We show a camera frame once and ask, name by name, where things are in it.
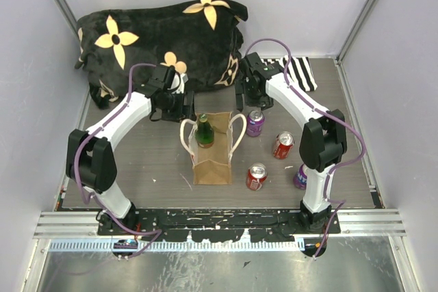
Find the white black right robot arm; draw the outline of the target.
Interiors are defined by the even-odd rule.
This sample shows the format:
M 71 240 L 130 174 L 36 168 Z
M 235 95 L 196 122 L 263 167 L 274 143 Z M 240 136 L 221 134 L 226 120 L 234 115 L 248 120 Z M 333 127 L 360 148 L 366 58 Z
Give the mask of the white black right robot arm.
M 241 59 L 235 95 L 239 111 L 245 105 L 265 110 L 279 103 L 302 129 L 299 154 L 308 170 L 298 217 L 303 230 L 316 233 L 331 216 L 333 173 L 347 150 L 344 114 L 320 106 L 285 78 L 278 63 L 265 64 L 257 53 Z

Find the green glass bottle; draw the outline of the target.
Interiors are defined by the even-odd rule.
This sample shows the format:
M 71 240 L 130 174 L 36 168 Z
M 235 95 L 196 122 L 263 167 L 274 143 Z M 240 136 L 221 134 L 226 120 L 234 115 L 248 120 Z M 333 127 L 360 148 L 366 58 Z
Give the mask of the green glass bottle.
M 202 148 L 209 148 L 214 144 L 214 130 L 208 121 L 207 114 L 200 114 L 195 133 L 196 141 Z

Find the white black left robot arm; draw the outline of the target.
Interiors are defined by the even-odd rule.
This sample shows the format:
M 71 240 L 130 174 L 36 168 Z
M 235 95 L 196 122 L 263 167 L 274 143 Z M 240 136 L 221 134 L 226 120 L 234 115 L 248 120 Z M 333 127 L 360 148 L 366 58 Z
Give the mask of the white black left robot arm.
M 128 90 L 111 112 L 85 131 L 75 129 L 68 136 L 66 175 L 76 182 L 84 204 L 95 201 L 112 226 L 122 235 L 137 232 L 136 207 L 116 182 L 114 151 L 120 141 L 143 118 L 157 110 L 162 120 L 181 122 L 194 118 L 194 94 L 185 91 L 188 77 L 174 66 L 150 64 L 152 75 L 146 83 L 133 81 L 129 70 Z

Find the watermelon print jute bag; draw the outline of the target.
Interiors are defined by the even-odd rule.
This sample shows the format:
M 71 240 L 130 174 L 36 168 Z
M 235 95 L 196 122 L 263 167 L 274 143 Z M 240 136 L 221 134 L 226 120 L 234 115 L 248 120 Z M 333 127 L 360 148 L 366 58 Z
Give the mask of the watermelon print jute bag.
M 195 185 L 230 185 L 233 153 L 246 132 L 246 116 L 231 112 L 210 113 L 208 122 L 214 130 L 214 142 L 203 148 L 196 141 L 198 124 L 190 119 L 181 121 L 179 139 L 192 161 Z

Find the purple Fanta can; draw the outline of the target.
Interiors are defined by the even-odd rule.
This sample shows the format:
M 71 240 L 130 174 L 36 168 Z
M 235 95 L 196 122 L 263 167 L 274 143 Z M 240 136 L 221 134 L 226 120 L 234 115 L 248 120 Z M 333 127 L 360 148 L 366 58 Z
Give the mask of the purple Fanta can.
M 248 113 L 247 117 L 246 134 L 250 137 L 257 137 L 261 135 L 263 124 L 265 122 L 265 116 L 260 109 L 254 109 Z
M 293 183 L 295 185 L 295 187 L 299 188 L 299 189 L 306 189 L 307 187 L 307 167 L 305 164 L 302 164 L 297 173 L 295 174 L 294 178 L 293 178 Z

